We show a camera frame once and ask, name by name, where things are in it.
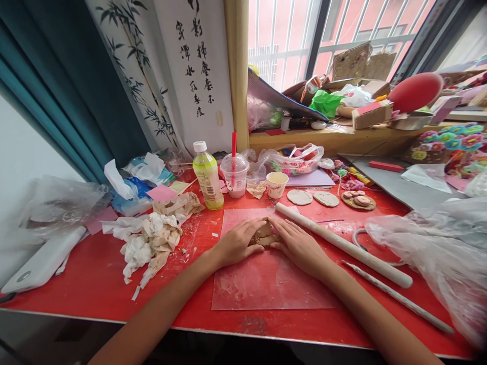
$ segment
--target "clay pieces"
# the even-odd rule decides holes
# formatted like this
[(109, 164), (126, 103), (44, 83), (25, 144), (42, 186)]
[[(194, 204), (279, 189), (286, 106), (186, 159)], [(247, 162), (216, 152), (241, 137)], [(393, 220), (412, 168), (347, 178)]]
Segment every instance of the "clay pieces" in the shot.
[(278, 235), (272, 233), (268, 218), (265, 217), (262, 218), (262, 220), (267, 222), (254, 233), (250, 239), (249, 246), (253, 244), (260, 244), (264, 247), (270, 247), (270, 244), (273, 242), (282, 242), (282, 239)]
[(377, 207), (375, 200), (365, 195), (362, 190), (344, 192), (341, 199), (346, 205), (355, 209), (374, 210)]
[(291, 190), (287, 194), (291, 203), (296, 205), (308, 205), (313, 201), (313, 196), (304, 190)]
[(340, 203), (338, 198), (329, 192), (316, 192), (313, 194), (313, 197), (318, 202), (328, 207), (335, 207)]

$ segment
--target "white device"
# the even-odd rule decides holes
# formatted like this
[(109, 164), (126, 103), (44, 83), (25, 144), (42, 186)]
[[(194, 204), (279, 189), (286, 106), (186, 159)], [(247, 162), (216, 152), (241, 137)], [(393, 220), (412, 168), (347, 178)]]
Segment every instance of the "white device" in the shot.
[(19, 293), (47, 283), (85, 232), (86, 228), (81, 226), (48, 240), (5, 284), (2, 294)]

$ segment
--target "paper cup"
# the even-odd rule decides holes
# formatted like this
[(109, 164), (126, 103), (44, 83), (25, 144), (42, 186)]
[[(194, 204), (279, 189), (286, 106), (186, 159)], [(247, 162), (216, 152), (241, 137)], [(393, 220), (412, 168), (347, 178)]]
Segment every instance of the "paper cup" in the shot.
[(266, 177), (267, 194), (271, 199), (279, 199), (283, 193), (289, 176), (282, 172), (271, 172)]

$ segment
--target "white wall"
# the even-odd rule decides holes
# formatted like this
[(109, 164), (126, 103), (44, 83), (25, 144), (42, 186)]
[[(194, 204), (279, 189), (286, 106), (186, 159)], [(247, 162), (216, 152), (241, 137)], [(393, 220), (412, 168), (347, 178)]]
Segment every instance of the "white wall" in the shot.
[(0, 287), (35, 253), (7, 238), (35, 178), (44, 174), (83, 178), (47, 143), (0, 93)]

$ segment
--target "bottle cap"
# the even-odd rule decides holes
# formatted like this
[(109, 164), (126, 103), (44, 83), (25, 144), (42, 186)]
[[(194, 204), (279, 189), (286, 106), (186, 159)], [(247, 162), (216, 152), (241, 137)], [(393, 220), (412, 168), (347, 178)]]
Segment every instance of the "bottle cap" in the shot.
[(206, 151), (206, 142), (205, 141), (196, 141), (193, 143), (193, 149), (195, 152), (205, 152)]

